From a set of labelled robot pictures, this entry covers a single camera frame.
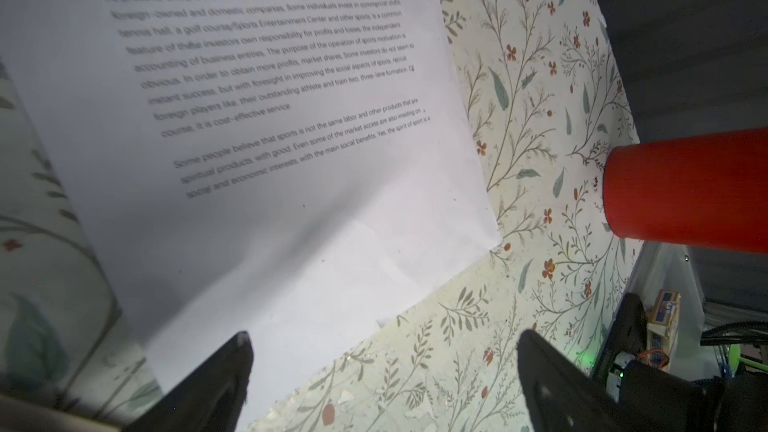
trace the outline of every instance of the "floral pattern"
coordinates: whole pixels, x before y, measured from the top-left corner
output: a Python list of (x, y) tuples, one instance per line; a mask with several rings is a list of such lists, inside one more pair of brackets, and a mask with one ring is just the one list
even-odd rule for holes
[[(640, 246), (604, 218), (605, 160), (638, 138), (597, 0), (439, 3), (504, 239), (248, 430), (528, 430), (522, 330), (594, 364)], [(0, 122), (0, 390), (129, 422), (160, 389), (4, 76)]]

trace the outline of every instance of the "white paper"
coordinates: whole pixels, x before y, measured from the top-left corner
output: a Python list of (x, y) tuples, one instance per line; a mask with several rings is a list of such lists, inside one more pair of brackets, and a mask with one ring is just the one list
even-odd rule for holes
[(250, 332), (239, 428), (499, 242), (437, 1), (396, 1), (4, 0), (3, 59), (162, 388)]

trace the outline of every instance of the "red cylinder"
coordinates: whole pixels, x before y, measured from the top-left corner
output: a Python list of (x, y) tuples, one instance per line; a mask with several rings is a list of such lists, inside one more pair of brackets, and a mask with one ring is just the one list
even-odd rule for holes
[(603, 181), (619, 237), (768, 253), (768, 129), (617, 147)]

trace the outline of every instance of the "red flower pattern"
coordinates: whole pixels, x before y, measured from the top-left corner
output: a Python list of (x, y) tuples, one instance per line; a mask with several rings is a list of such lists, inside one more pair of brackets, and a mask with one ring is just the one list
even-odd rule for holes
[(550, 258), (544, 263), (544, 271), (542, 272), (542, 277), (552, 280), (553, 275), (554, 275), (554, 261)]
[(2, 247), (5, 249), (6, 252), (13, 252), (17, 248), (24, 247), (24, 245), (18, 240), (16, 240), (15, 238), (10, 238), (2, 244)]
[(322, 425), (327, 427), (333, 424), (335, 419), (336, 409), (333, 407), (333, 404), (326, 404), (326, 406), (322, 408)]
[(490, 347), (483, 352), (482, 361), (485, 362), (486, 366), (491, 365), (491, 362), (493, 362), (493, 350)]

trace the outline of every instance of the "table surface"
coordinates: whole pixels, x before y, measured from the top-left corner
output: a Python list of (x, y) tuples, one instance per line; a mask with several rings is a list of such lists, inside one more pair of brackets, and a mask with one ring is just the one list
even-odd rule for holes
[[(584, 370), (604, 340), (640, 243), (610, 232), (602, 171), (638, 138), (597, 0), (439, 1), (504, 241), (252, 430), (527, 430), (519, 333)], [(160, 389), (1, 67), (0, 177), (0, 390), (140, 416)]]

